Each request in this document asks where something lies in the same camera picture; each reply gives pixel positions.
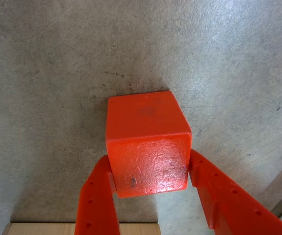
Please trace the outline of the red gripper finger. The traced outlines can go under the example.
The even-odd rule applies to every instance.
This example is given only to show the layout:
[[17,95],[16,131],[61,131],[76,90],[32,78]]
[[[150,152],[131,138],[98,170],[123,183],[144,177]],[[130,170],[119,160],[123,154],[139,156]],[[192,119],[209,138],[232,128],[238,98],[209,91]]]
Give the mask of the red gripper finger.
[[190,152],[189,174],[217,235],[282,235],[282,221],[212,162]]
[[108,156],[96,163],[83,184],[78,201],[76,235],[119,235],[120,226],[113,201],[116,192]]

